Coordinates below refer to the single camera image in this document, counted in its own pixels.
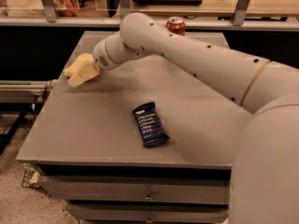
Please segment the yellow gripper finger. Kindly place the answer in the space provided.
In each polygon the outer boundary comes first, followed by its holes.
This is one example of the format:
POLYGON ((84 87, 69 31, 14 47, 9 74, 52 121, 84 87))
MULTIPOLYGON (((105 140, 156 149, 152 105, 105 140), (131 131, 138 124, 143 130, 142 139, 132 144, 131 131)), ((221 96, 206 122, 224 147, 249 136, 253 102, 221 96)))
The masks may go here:
POLYGON ((68 79, 71 87, 78 87, 86 81, 98 76, 100 69, 93 62, 85 62, 79 70, 68 79))

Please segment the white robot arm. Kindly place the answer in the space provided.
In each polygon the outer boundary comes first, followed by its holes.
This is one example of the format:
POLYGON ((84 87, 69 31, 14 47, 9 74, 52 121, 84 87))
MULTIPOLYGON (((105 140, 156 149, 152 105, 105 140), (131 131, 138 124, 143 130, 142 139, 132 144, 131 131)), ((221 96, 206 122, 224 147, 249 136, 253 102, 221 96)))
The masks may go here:
POLYGON ((242 130, 232 166, 229 224, 298 224, 299 73, 297 69, 168 31, 131 13, 120 30, 64 73, 77 87, 102 70, 150 54, 164 57, 253 117, 242 130))

